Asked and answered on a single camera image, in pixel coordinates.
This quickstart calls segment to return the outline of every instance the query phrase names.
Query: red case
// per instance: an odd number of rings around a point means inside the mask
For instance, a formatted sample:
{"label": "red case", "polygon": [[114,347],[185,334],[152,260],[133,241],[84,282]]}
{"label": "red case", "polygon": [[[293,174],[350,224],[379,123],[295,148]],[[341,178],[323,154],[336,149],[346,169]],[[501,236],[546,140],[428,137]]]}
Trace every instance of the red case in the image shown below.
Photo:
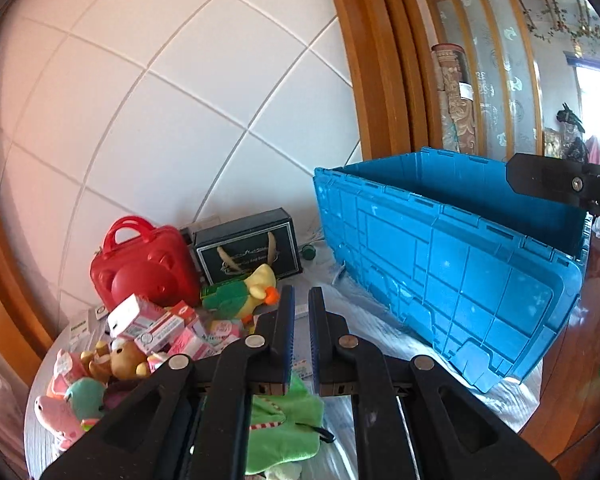
{"label": "red case", "polygon": [[[119,244],[116,232],[123,228],[140,236]],[[110,312],[132,294],[164,307],[200,302],[200,279],[180,232],[172,226],[155,228],[139,216],[125,216],[111,226],[90,275]]]}

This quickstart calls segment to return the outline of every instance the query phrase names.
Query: black gift box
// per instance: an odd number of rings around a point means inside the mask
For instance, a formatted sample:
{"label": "black gift box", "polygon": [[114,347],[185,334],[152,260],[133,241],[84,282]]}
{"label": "black gift box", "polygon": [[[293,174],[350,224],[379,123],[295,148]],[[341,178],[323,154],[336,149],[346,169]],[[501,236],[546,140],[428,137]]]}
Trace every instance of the black gift box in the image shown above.
{"label": "black gift box", "polygon": [[266,264],[269,232],[276,242],[271,267],[277,279],[302,272],[293,221],[284,209],[279,208],[196,232],[194,250],[208,284],[215,285],[242,274],[222,260],[218,247],[245,272]]}

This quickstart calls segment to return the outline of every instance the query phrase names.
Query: blue plastic crate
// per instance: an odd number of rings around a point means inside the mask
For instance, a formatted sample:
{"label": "blue plastic crate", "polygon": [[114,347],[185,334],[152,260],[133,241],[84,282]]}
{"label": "blue plastic crate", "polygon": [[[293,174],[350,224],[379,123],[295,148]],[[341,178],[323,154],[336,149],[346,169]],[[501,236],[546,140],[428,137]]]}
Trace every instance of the blue plastic crate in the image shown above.
{"label": "blue plastic crate", "polygon": [[336,260],[483,392],[524,380],[580,297],[590,216],[514,193],[502,162],[424,148],[314,184]]}

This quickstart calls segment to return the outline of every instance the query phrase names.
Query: silver bolt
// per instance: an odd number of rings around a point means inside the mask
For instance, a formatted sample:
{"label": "silver bolt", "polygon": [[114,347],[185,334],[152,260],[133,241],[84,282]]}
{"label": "silver bolt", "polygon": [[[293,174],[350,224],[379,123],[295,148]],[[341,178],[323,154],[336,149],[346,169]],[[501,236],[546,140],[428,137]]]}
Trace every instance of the silver bolt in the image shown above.
{"label": "silver bolt", "polygon": [[416,365],[416,368],[418,370],[424,370],[424,371],[426,371],[426,370],[431,370],[434,367],[435,362],[428,355],[419,355],[413,361],[413,364]]}
{"label": "silver bolt", "polygon": [[574,191],[582,190],[582,179],[579,176],[573,177],[571,181],[571,187],[573,187]]}
{"label": "silver bolt", "polygon": [[178,354],[169,359],[169,368],[171,370],[182,370],[189,366],[189,358],[186,355]]}
{"label": "silver bolt", "polygon": [[249,348],[260,348],[261,346],[264,346],[265,339],[261,335],[253,334],[245,339],[244,343]]}
{"label": "silver bolt", "polygon": [[343,348],[355,348],[358,346],[358,338],[354,335],[344,335],[338,339],[338,343]]}

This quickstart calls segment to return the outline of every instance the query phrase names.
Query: wooden floor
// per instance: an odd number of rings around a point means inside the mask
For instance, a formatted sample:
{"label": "wooden floor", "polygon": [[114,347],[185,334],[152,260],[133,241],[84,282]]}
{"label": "wooden floor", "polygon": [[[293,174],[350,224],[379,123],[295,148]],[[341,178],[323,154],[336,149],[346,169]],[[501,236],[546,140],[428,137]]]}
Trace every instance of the wooden floor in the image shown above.
{"label": "wooden floor", "polygon": [[[544,358],[540,406],[521,435],[547,460],[600,421],[600,240],[593,239],[582,301]],[[600,444],[600,429],[555,467],[563,480],[577,477]]]}

